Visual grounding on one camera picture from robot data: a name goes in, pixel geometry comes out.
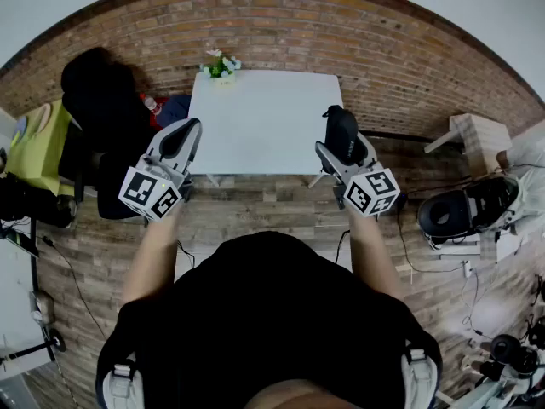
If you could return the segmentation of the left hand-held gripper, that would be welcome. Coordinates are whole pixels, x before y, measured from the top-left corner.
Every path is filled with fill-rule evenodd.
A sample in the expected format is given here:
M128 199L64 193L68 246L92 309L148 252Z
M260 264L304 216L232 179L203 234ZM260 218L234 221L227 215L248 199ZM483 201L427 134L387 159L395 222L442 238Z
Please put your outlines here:
M194 160L203 132L197 118L176 121L160 130L140 157L129 167L118 198L132 211L149 221L161 221L186 201L192 187L187 170ZM171 167L161 159L170 159Z

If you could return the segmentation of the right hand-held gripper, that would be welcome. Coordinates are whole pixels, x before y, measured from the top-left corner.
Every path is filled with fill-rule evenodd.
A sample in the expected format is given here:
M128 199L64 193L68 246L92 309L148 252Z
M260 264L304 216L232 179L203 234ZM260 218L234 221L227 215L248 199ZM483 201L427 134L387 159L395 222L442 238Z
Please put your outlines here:
M347 205L363 217L377 218L390 210L400 195L392 171L378 162L375 148L362 133L359 132L356 139L356 159L359 164L370 165L358 168L354 164L343 168L343 176L337 142L316 141L315 151L323 172L335 176L337 180L333 193L341 210Z

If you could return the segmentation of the black oval case with lettering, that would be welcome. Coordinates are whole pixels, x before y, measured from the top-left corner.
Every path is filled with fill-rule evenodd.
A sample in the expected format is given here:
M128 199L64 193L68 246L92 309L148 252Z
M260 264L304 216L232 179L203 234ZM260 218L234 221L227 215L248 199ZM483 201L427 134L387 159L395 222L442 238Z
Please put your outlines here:
M339 105L333 105L323 114L327 118L324 145L343 163L351 160L359 127L354 115Z

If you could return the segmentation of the person's left forearm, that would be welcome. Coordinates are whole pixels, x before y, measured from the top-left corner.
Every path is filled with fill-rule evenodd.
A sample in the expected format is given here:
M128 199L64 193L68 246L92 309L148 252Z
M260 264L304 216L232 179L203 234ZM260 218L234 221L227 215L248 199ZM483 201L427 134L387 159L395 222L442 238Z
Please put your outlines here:
M122 304L154 297L174 284L181 207L150 222L123 285Z

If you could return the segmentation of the person's right forearm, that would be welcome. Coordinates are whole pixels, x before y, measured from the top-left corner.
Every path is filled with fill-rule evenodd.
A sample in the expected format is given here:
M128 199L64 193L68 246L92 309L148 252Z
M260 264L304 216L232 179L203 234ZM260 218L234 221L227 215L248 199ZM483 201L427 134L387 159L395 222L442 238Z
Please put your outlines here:
M393 265L378 222L348 209L352 271L374 291L404 300L398 271Z

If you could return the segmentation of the dark blue bag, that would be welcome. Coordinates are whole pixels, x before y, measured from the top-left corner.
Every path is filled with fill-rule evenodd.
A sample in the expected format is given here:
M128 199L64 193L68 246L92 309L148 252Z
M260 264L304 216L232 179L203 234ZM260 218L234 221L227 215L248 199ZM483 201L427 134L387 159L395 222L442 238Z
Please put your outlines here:
M188 118L192 97L190 95L173 95L163 105L156 117L158 126L163 129L169 125Z

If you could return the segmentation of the potted flower plant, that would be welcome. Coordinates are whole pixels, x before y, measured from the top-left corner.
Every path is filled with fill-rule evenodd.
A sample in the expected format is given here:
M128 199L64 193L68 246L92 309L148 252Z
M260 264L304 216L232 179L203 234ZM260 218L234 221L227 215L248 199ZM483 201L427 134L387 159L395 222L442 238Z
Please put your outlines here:
M236 81L236 72L242 68L242 61L224 54L220 49L207 50L212 61L202 64L199 73L217 86L228 86Z

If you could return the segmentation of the black office chair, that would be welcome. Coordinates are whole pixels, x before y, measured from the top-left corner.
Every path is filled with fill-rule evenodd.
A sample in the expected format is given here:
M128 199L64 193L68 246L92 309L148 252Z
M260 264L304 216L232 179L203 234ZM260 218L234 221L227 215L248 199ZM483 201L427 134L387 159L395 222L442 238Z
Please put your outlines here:
M60 79L62 105L82 131L87 164L85 184L97 192L99 215L107 220L137 217L119 198L130 166L136 165L154 136L150 114L137 93L133 73L102 47L72 59Z

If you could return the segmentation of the black padded headset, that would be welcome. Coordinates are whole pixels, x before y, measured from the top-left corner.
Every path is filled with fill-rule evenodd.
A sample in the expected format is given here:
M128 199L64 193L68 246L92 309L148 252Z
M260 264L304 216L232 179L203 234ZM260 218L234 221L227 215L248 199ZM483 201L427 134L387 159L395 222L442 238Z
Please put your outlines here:
M417 221L434 247L478 233L493 232L498 237L521 214L522 204L518 179L496 175L426 199Z

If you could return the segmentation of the light wooden stool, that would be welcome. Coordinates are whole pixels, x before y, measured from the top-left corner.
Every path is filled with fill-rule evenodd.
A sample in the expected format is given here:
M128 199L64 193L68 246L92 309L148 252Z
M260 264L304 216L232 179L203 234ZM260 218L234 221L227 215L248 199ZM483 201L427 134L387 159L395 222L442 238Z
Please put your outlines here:
M473 179L494 174L499 164L499 152L512 147L508 128L504 124L471 113L450 116L449 131L424 147L430 153L445 143L460 139Z

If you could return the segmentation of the yellow-green table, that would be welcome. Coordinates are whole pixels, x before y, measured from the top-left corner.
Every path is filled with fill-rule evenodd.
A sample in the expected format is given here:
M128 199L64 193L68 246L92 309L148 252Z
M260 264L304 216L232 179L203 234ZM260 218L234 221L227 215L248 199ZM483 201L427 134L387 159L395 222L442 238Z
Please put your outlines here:
M72 116L61 100L20 116L8 153L6 171L52 194L74 195L74 186L60 181L59 165Z

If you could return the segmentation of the black bag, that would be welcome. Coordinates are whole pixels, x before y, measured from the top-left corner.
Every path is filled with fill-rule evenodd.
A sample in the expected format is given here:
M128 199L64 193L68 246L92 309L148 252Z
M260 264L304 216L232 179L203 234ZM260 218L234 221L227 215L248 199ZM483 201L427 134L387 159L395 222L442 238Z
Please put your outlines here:
M77 214L77 201L66 195L32 187L8 173L0 177L0 220L29 217L58 228L69 228Z

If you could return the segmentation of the person's black shirt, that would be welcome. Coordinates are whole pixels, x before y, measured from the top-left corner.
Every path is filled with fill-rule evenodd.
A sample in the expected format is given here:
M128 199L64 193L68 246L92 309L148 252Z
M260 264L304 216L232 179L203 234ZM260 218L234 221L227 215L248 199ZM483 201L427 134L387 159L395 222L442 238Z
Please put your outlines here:
M299 239L229 240L163 292L122 306L97 365L100 409L116 366L145 409L244 409L307 380L361 409L407 409L417 377L436 386L439 345L399 299Z

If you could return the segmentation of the black tripod stand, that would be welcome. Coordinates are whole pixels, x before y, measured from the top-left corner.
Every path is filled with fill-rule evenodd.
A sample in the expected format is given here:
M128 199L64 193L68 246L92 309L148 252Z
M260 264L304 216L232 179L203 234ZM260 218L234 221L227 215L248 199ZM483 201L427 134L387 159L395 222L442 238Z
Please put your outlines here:
M65 340L55 328L43 331L41 343L25 349L0 350L0 380L56 362L57 354L65 351Z

